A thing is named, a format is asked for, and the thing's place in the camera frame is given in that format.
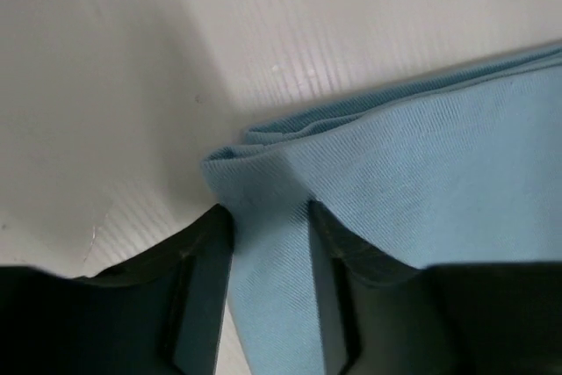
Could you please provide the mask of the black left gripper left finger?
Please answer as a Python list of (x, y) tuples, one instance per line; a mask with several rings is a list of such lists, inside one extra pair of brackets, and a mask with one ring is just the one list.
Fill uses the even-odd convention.
[(214, 206), (95, 277), (1, 269), (4, 374), (212, 374), (233, 249)]

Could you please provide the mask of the light blue trousers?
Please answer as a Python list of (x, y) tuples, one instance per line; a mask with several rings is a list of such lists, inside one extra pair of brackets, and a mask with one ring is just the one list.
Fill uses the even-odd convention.
[(414, 267), (561, 257), (561, 49), (248, 129), (202, 162), (235, 222), (229, 306), (254, 374), (320, 374), (306, 205)]

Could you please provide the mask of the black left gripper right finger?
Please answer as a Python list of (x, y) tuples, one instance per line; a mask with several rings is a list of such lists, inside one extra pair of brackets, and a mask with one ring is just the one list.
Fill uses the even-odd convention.
[(558, 374), (559, 263), (418, 270), (308, 205), (328, 374)]

